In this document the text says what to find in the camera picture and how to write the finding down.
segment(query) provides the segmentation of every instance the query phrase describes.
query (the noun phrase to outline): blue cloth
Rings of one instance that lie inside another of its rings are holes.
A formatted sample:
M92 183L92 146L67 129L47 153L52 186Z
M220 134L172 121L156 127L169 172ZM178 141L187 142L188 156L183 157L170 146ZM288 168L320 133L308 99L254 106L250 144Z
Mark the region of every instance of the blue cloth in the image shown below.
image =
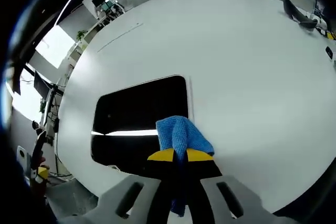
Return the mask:
M178 163L183 163L187 148L205 152L211 156L215 154L214 148L195 127L195 125L183 116L171 116L156 122L159 136L160 150L173 148L176 152ZM185 203L174 200L171 211L184 216Z

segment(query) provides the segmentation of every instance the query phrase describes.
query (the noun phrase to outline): white tabletop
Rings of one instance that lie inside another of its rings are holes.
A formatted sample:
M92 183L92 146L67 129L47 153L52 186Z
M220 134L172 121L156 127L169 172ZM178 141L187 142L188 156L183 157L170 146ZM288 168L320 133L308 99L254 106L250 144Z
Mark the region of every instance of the white tabletop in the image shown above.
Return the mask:
M97 196L125 178L90 156L98 99L180 74L222 173L271 212L295 200L335 158L336 73L325 39L282 8L278 0L151 0L103 28L61 102L66 168Z
M103 16L100 20L98 20L84 35L85 38L90 32L92 32L99 24L101 24L105 19L107 19L107 15Z

